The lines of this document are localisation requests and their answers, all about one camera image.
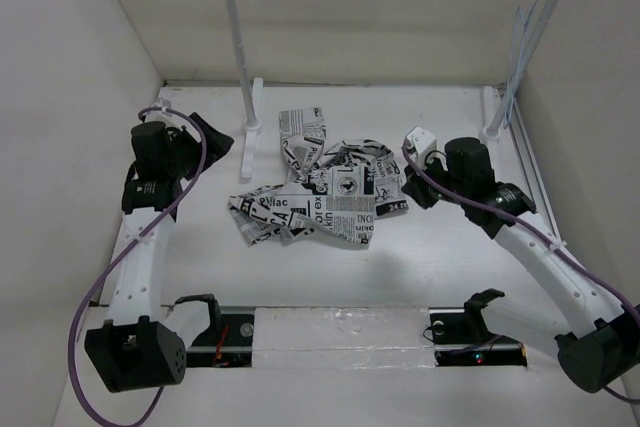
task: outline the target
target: white pole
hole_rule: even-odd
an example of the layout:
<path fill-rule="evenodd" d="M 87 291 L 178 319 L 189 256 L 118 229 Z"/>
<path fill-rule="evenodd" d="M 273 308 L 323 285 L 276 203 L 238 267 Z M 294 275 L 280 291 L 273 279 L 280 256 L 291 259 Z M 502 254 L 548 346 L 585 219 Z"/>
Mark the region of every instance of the white pole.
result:
<path fill-rule="evenodd" d="M 500 102 L 500 107 L 494 115 L 493 120 L 482 130 L 482 137 L 484 138 L 484 140 L 498 140 L 498 138 L 500 137 L 500 124 L 502 123 L 504 113 L 507 110 L 509 99 L 518 91 L 520 82 L 522 82 L 524 73 L 526 72 L 529 62 L 531 62 L 531 58 L 533 57 L 533 54 L 535 53 L 536 48 L 540 43 L 540 39 L 542 39 L 542 34 L 544 34 L 544 31 L 547 28 L 547 24 L 551 19 L 551 15 L 553 14 L 553 11 L 558 4 L 558 1 L 559 0 L 546 0 L 544 6 L 542 7 L 542 11 L 538 16 L 536 25 L 533 27 L 531 35 L 529 36 L 527 44 L 525 45 L 524 51 L 522 52 L 522 62 L 520 64 L 520 69 L 513 73 L 511 82 L 509 82 L 509 90 L 502 96 L 502 102 Z"/>
<path fill-rule="evenodd" d="M 260 119 L 256 116 L 256 110 L 253 105 L 253 97 L 251 92 L 251 83 L 247 74 L 247 59 L 244 53 L 244 45 L 242 43 L 242 34 L 240 33 L 240 18 L 238 17 L 238 7 L 236 0 L 225 0 L 227 4 L 227 14 L 229 16 L 229 26 L 231 27 L 231 38 L 233 40 L 233 53 L 236 57 L 236 68 L 240 76 L 240 87 L 242 89 L 242 98 L 244 99 L 244 108 L 247 111 L 247 121 L 245 128 L 247 130 L 260 130 Z"/>

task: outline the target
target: white table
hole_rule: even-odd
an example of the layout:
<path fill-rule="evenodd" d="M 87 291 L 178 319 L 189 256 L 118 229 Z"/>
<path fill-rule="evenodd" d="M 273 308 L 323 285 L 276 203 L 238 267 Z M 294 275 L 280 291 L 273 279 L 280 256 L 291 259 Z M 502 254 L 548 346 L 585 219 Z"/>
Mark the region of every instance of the white table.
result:
<path fill-rule="evenodd" d="M 254 178 L 248 184 L 239 182 L 243 145 L 239 89 L 165 87 L 161 95 L 174 108 L 197 111 L 236 139 L 229 155 L 203 175 L 179 209 L 166 259 L 164 303 L 212 292 L 226 306 L 384 306 L 401 320 L 380 322 L 378 330 L 365 326 L 373 329 L 366 345 L 340 347 L 344 326 L 329 324 L 321 336 L 303 334 L 305 325 L 321 324 L 313 315 L 307 322 L 294 322 L 261 310 L 254 345 L 263 351 L 254 352 L 254 367 L 189 371 L 180 386 L 167 389 L 149 426 L 635 425 L 629 407 L 606 394 L 580 391 L 551 359 L 535 351 L 529 352 L 528 369 L 433 368 L 430 346 L 418 335 L 425 322 L 420 307 L 460 306 L 471 294 L 493 287 L 534 309 L 555 310 L 524 268 L 467 221 L 459 207 L 440 203 L 423 211 L 410 201 L 408 213 L 376 223 L 369 249 L 323 235 L 288 247 L 277 241 L 248 247 L 227 212 L 229 195 L 284 180 L 280 110 L 322 107 L 327 146 L 343 139 L 372 138 L 393 149 L 404 167 L 399 147 L 416 125 L 435 133 L 440 147 L 454 137 L 477 136 L 483 124 L 483 96 L 487 107 L 483 88 L 267 87 L 264 131 Z M 492 162 L 500 180 L 527 192 L 532 179 L 524 172 L 531 169 L 523 169 L 517 152 L 511 136 L 503 135 L 491 148 Z M 114 286 L 112 275 L 101 303 L 109 302 Z M 87 325 L 100 325 L 104 311 L 91 309 Z M 412 334 L 403 336 L 389 326 Z M 273 332 L 281 334 L 267 335 Z M 304 335 L 313 339 L 312 349 L 294 341 Z M 398 342 L 389 344 L 397 349 L 377 365 L 387 368 L 375 368 L 377 360 L 367 368 L 356 368 L 362 361 L 357 348 L 384 350 L 388 342 Z M 347 357 L 342 355 L 344 349 Z M 131 422 L 148 404 L 152 392 L 109 394 L 81 348 L 78 364 L 90 400 L 111 420 Z M 67 381 L 55 426 L 68 425 L 92 423 Z"/>

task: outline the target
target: robotic arm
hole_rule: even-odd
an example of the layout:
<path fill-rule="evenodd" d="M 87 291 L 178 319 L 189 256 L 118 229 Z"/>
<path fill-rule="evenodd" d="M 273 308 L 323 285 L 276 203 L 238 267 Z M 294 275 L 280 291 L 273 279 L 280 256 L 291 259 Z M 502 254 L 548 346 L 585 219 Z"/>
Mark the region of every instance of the robotic arm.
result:
<path fill-rule="evenodd" d="M 227 154 L 233 139 L 213 129 L 198 114 L 189 116 L 203 131 L 204 168 Z M 182 192 L 181 181 L 196 173 L 202 146 L 164 114 L 149 114 L 131 131 L 135 162 L 122 196 L 119 237 L 139 240 L 120 264 L 109 310 L 100 329 L 87 331 L 85 350 L 111 392 L 179 384 L 186 350 L 203 332 L 220 333 L 221 314 L 212 294 L 183 297 L 165 319 L 160 293 L 164 257 L 177 211 L 151 232 L 140 232 Z"/>
<path fill-rule="evenodd" d="M 513 184 L 496 182 L 487 148 L 475 138 L 458 138 L 445 145 L 445 162 L 435 156 L 436 138 L 415 128 L 403 148 L 410 161 L 405 194 L 424 209 L 439 200 L 454 202 L 434 189 L 420 169 L 447 191 L 507 212 L 547 233 L 552 247 L 526 227 L 495 213 L 461 204 L 465 216 L 510 252 L 549 294 L 562 317 L 548 318 L 494 289 L 475 294 L 465 303 L 470 330 L 478 342 L 493 334 L 506 335 L 557 358 L 567 376 L 581 389 L 597 392 L 640 362 L 640 331 L 634 319 L 609 291 L 572 269 L 555 255 L 561 249 L 534 203 Z"/>

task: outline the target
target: blue string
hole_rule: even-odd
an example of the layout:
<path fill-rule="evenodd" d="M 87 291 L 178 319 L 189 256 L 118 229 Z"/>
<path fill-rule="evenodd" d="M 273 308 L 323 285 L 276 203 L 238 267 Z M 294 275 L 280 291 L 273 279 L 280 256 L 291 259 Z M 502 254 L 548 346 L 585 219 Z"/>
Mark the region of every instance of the blue string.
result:
<path fill-rule="evenodd" d="M 533 5 L 529 9 L 526 19 L 523 14 L 522 5 L 518 6 L 514 15 L 513 27 L 511 29 L 511 46 L 509 47 L 509 71 L 507 72 L 507 88 L 504 93 L 507 99 L 507 108 L 504 111 L 504 118 L 502 121 L 502 127 L 504 129 L 509 127 L 509 125 L 511 124 L 511 116 L 513 113 L 513 99 L 515 96 L 515 92 L 511 91 L 511 88 L 512 88 L 511 80 L 517 79 L 518 77 L 520 77 L 520 69 L 522 68 L 522 53 L 524 51 L 525 39 L 527 37 L 527 31 L 529 30 L 529 24 L 531 23 L 531 19 L 533 18 L 533 13 L 535 12 L 539 1 L 540 0 L 533 1 Z M 522 35 L 520 36 L 520 49 L 518 53 L 518 63 L 516 64 L 516 68 L 514 72 L 513 51 L 516 43 L 516 30 L 518 27 L 518 21 L 522 23 Z"/>

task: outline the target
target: beige wall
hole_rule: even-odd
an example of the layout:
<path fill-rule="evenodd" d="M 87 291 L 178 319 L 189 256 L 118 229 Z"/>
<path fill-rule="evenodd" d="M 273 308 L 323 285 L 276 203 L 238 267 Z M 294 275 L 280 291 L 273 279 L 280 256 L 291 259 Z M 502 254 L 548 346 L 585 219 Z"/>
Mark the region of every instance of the beige wall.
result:
<path fill-rule="evenodd" d="M 564 0 L 520 92 L 563 237 L 640 303 L 640 0 Z M 629 382 L 640 395 L 640 368 Z"/>
<path fill-rule="evenodd" d="M 117 0 L 0 0 L 0 412 L 51 425 L 160 77 Z"/>
<path fill-rule="evenodd" d="M 224 0 L 120 0 L 168 79 L 235 80 Z M 532 0 L 239 0 L 250 72 L 269 81 L 504 81 Z"/>

